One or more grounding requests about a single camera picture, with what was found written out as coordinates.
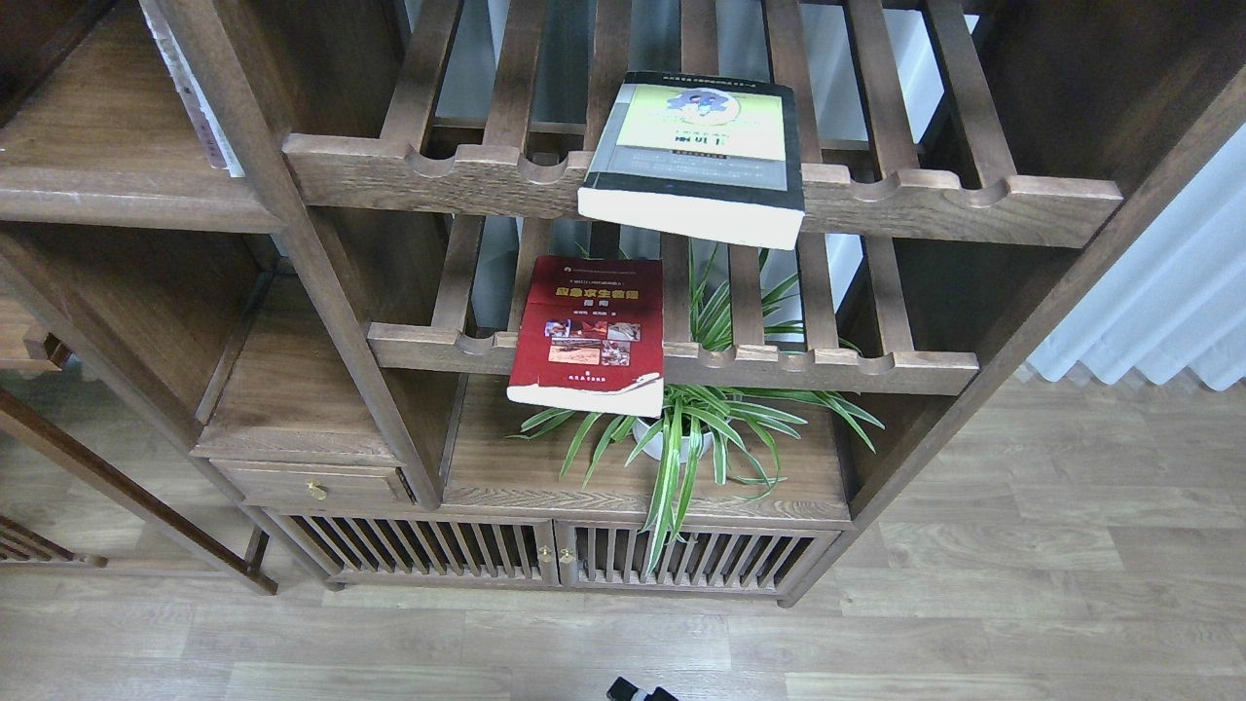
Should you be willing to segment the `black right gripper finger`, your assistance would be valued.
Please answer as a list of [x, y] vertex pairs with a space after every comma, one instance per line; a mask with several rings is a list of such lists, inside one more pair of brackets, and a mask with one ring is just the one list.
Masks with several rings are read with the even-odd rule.
[[662, 686], [640, 689], [627, 679], [616, 679], [606, 690], [606, 700], [611, 701], [678, 701], [675, 695]]

